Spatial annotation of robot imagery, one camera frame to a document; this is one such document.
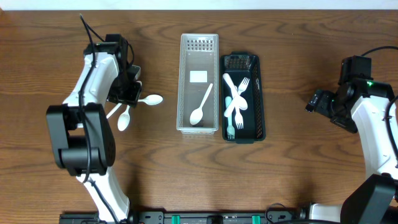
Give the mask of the white spoon horizontal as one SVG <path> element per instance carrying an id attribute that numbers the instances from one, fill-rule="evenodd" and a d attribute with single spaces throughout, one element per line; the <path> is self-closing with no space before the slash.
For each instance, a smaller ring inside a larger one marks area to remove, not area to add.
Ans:
<path id="1" fill-rule="evenodd" d="M 163 102 L 163 97 L 160 95 L 148 95 L 145 98 L 138 99 L 139 103 L 145 103 L 149 106 L 158 105 Z"/>

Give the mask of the white spoon vertical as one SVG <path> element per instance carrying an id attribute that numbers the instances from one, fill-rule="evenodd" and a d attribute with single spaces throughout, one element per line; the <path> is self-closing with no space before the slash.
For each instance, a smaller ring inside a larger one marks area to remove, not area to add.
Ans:
<path id="1" fill-rule="evenodd" d="M 204 95 L 204 97 L 203 97 L 203 99 L 201 101 L 200 106 L 197 109 L 192 111 L 192 113 L 190 115 L 190 124 L 191 125 L 196 125 L 196 124 L 198 124 L 201 121 L 201 119 L 203 117 L 203 106 L 204 106 L 204 104 L 205 104 L 205 102 L 206 102 L 206 100 L 207 100 L 212 88 L 213 88 L 213 84 L 210 83 L 210 85 L 207 88 L 207 90 L 205 92 L 205 95 Z"/>

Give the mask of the white plastic spoon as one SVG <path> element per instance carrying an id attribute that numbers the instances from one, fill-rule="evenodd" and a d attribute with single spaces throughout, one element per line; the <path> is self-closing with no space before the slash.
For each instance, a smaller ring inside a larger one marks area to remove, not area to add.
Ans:
<path id="1" fill-rule="evenodd" d="M 233 95 L 233 100 L 232 104 L 233 106 L 237 106 L 241 110 L 246 110 L 248 108 L 248 104 L 246 100 L 239 95 L 238 91 L 234 87 L 234 83 L 228 73 L 223 74 L 223 78 L 226 82 L 226 84 L 230 87 L 231 89 L 231 94 Z"/>

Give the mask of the white fork tines up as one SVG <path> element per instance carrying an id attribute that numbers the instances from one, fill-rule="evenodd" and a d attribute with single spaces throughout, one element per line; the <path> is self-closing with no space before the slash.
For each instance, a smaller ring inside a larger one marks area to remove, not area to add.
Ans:
<path id="1" fill-rule="evenodd" d="M 248 87 L 248 84 L 249 84 L 249 78 L 246 78 L 246 77 L 243 78 L 242 82 L 240 83 L 240 85 L 237 89 L 240 96 L 241 96 L 241 93 L 246 90 L 246 88 Z M 224 116 L 228 117 L 229 115 L 231 115 L 234 109 L 235 109 L 235 106 L 233 106 L 233 104 L 231 102 L 231 104 L 226 108 L 226 110 L 224 112 Z"/>

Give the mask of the white plastic fork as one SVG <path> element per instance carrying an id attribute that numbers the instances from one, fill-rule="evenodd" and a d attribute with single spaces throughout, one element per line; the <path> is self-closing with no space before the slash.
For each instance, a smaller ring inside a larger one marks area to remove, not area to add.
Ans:
<path id="1" fill-rule="evenodd" d="M 243 129 L 244 123 L 243 123 L 243 116 L 240 112 L 240 102 L 236 103 L 235 111 L 236 111 L 236 114 L 235 114 L 236 127 L 237 127 L 237 129 Z"/>

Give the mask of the pale blue plastic fork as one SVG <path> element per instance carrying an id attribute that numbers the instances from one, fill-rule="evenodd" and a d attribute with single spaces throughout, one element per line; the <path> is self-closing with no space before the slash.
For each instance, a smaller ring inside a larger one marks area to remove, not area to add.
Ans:
<path id="1" fill-rule="evenodd" d="M 229 106 L 229 104 L 231 103 L 231 101 L 232 101 L 232 98 L 230 97 L 230 96 L 227 96 L 226 98 L 225 98 L 225 105 L 226 105 L 226 107 L 228 107 Z M 234 126 L 233 126 L 233 122 L 232 122 L 232 115 L 229 115 L 228 117 L 227 117 L 227 119 L 228 119 L 228 126 L 227 126 L 227 138 L 229 139 L 229 140 L 232 140 L 232 139 L 234 139 L 234 137 L 235 137 L 235 128 L 234 128 Z"/>

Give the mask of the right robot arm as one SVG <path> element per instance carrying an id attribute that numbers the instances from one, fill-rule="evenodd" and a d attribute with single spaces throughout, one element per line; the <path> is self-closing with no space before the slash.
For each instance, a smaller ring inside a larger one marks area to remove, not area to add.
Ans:
<path id="1" fill-rule="evenodd" d="M 359 134 L 366 180 L 342 205 L 310 206 L 311 223 L 397 223 L 397 96 L 387 83 L 371 76 L 371 59 L 343 59 L 338 90 L 317 90 L 306 111 Z"/>

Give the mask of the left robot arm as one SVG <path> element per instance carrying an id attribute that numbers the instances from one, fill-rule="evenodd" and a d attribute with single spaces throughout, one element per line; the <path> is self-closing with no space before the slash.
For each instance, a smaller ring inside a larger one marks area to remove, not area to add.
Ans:
<path id="1" fill-rule="evenodd" d="M 116 142 L 104 111 L 106 102 L 135 107 L 141 95 L 140 68 L 128 62 L 129 48 L 120 34 L 89 44 L 73 91 L 46 111 L 56 165 L 86 187 L 98 209 L 61 214 L 60 223 L 138 222 L 114 173 Z"/>

